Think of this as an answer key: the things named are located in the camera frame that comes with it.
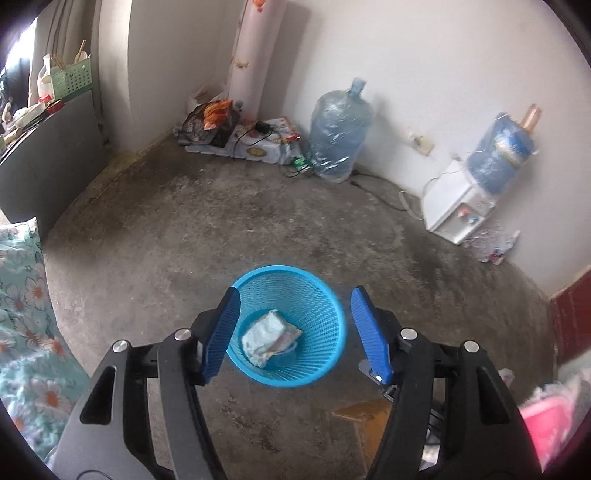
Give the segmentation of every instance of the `white wall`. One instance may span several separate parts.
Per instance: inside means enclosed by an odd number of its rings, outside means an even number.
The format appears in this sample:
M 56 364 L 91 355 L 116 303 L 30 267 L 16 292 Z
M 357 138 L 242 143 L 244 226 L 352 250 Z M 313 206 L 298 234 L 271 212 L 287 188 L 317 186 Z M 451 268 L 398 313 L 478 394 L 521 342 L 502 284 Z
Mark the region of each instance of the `white wall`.
M 511 261 L 545 294 L 591 260 L 591 69 L 541 0 L 294 0 L 269 68 L 263 118 L 288 115 L 307 131 L 319 96 L 368 81 L 376 109 L 361 162 L 419 194 L 474 149 L 498 112 L 543 109 L 540 153 L 497 217 L 522 236 Z M 408 148 L 410 129 L 436 143 Z
M 218 57 L 229 62 L 233 39 L 220 42 L 227 5 L 103 0 L 100 86 L 116 150 L 142 151 L 170 132 L 189 95 L 216 76 Z

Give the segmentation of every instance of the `orange decoration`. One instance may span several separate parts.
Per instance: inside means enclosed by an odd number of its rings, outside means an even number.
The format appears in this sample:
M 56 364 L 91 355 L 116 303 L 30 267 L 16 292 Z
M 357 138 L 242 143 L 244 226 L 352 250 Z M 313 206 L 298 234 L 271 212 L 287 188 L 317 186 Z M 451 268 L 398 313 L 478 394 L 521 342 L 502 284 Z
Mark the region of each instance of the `orange decoration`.
M 266 1 L 267 0 L 252 0 L 259 12 L 262 12 L 262 6 L 265 5 Z

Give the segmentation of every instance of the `teal fabric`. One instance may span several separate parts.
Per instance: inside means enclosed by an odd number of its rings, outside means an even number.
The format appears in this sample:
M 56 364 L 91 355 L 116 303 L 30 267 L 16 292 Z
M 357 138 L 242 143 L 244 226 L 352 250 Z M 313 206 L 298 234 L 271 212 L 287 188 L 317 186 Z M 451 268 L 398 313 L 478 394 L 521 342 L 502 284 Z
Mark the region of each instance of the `teal fabric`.
M 87 385 L 57 328 L 36 220 L 0 226 L 0 399 L 41 459 Z

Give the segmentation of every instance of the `gray floor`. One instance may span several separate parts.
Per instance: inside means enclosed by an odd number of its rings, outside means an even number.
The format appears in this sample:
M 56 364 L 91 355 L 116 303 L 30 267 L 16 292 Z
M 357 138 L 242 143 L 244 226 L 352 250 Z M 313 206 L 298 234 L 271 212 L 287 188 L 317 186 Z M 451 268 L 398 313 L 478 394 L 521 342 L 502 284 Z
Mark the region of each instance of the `gray floor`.
M 59 325 L 89 372 L 113 341 L 158 342 L 217 305 L 243 273 L 290 264 L 324 279 L 346 309 L 363 284 L 433 341 L 477 340 L 498 368 L 514 370 L 518 400 L 553 374 L 547 306 L 510 264 L 481 264 L 349 184 L 187 154 L 172 138 L 114 180 L 102 175 L 60 218 L 44 253 Z M 226 359 L 200 398 L 228 477 L 358 477 L 352 426 L 331 412 L 379 397 L 356 369 L 362 357 L 350 328 L 337 367 L 296 390 L 257 384 Z M 166 464 L 157 406 L 152 417 Z

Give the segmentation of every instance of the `green plastic basket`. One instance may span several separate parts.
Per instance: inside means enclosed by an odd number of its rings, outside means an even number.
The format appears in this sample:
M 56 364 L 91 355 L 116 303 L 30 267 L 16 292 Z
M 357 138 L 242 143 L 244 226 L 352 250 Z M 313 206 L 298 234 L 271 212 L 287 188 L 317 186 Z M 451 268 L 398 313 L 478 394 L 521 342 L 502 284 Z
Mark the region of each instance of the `green plastic basket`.
M 56 100 L 64 99 L 89 90 L 92 87 L 90 57 L 70 65 L 65 70 L 53 73 L 51 82 Z

